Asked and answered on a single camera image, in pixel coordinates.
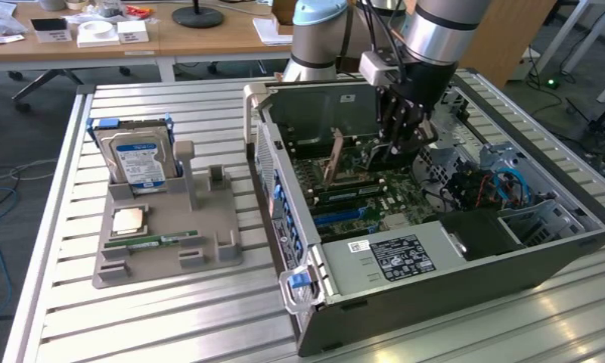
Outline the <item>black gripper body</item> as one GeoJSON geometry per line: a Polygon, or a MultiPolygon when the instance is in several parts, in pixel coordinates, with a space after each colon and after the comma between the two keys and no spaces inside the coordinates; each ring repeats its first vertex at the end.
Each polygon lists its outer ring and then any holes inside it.
{"type": "Polygon", "coordinates": [[[405,78],[399,84],[391,85],[393,92],[414,105],[421,105],[429,112],[439,101],[449,85],[458,63],[435,65],[414,62],[403,65],[405,78]]]}

